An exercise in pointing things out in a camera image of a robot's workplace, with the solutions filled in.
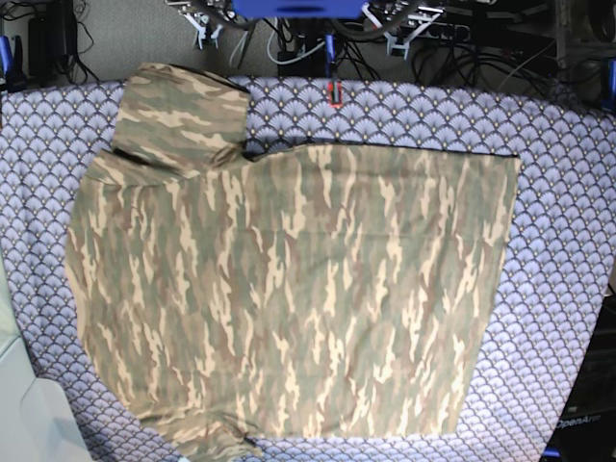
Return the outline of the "camouflage T-shirt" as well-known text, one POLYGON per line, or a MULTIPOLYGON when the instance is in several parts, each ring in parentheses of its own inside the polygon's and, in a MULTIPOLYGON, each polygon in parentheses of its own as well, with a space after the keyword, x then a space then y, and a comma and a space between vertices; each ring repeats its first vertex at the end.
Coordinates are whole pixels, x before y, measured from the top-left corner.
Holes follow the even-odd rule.
POLYGON ((194 461, 453 432, 520 160, 303 144, 251 161, 248 100, 169 64, 126 82, 65 247, 101 381, 194 461))

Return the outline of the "red and black clamp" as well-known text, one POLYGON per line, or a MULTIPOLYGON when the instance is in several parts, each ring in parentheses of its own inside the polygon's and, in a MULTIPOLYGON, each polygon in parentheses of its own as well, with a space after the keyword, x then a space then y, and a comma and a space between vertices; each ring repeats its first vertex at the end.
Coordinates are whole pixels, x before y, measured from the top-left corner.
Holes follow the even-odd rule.
POLYGON ((328 103, 331 107, 339 109, 344 105, 343 85, 340 79, 332 78, 327 83, 328 103))

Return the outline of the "black power strip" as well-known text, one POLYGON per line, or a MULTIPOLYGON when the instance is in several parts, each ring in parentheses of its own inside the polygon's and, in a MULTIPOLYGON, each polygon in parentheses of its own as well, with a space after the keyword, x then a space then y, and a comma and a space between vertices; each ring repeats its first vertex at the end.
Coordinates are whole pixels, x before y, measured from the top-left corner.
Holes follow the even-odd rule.
POLYGON ((409 22, 403 28, 403 37, 406 40, 436 39, 453 40, 455 42, 469 42, 472 38, 471 29, 467 25, 450 24, 444 22, 409 22))

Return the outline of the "purple fan-pattern tablecloth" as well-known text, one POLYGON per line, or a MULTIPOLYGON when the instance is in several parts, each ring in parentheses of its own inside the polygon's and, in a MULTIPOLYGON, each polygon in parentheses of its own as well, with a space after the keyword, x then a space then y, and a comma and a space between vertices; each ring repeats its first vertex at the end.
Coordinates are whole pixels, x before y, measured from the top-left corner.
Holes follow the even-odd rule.
MULTIPOLYGON (((560 418, 615 260, 615 120, 520 96, 317 79, 239 77, 247 150, 307 141, 388 141, 521 159, 496 306, 456 431, 442 437, 264 441, 265 460, 536 461, 560 418)), ((91 456, 174 461, 94 374, 64 275, 73 195, 113 135, 119 82, 1 101, 1 248, 8 299, 34 372, 64 389, 91 456)))

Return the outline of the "blue clamp left edge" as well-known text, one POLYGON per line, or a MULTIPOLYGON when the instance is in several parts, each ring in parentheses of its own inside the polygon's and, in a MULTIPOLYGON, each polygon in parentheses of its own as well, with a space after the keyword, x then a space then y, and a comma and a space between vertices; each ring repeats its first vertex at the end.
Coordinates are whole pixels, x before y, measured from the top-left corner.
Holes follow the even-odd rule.
POLYGON ((9 39, 1 36, 1 75, 4 83, 1 91, 18 92, 27 87, 27 77, 23 71, 23 45, 20 36, 9 39))

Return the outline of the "blue clamp edge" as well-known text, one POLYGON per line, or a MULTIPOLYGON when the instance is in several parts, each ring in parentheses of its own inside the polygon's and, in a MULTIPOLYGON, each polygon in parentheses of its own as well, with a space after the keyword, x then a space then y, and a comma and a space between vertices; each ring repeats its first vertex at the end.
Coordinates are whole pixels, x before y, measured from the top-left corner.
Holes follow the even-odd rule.
POLYGON ((603 109, 615 113, 616 108, 616 60, 603 63, 601 70, 601 105, 603 109))
POLYGON ((23 71, 23 45, 20 36, 9 39, 1 36, 1 75, 4 83, 1 91, 18 92, 27 87, 27 77, 23 71))

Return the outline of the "white plastic bin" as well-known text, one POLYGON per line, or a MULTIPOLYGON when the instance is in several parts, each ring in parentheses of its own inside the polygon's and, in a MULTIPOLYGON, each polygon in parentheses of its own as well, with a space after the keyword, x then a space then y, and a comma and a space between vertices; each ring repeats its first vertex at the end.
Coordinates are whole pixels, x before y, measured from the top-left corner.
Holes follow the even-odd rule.
POLYGON ((63 388, 34 373, 1 274, 1 459, 90 461, 63 388))

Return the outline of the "black OpenArm box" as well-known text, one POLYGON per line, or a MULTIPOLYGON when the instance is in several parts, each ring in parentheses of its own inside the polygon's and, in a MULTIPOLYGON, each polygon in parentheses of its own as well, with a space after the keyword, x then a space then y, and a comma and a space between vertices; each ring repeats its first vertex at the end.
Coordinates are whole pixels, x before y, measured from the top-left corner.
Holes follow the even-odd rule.
POLYGON ((615 311, 600 314, 545 461, 615 459, 615 311))

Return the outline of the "blue clamp right edge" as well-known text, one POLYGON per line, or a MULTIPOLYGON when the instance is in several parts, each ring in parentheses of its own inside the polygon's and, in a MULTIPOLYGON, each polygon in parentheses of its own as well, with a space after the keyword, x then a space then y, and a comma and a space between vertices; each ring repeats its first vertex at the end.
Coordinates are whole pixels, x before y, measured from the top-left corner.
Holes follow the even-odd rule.
POLYGON ((603 109, 615 113, 616 108, 616 60, 603 63, 601 70, 601 105, 603 109))

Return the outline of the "blue mount plate top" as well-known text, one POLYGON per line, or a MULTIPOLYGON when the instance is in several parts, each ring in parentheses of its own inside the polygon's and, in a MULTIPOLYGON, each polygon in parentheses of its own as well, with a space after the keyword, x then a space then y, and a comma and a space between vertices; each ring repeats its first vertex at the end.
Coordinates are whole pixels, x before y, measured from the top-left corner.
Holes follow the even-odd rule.
POLYGON ((249 18, 348 18, 357 16, 363 0, 233 0, 233 10, 249 18))

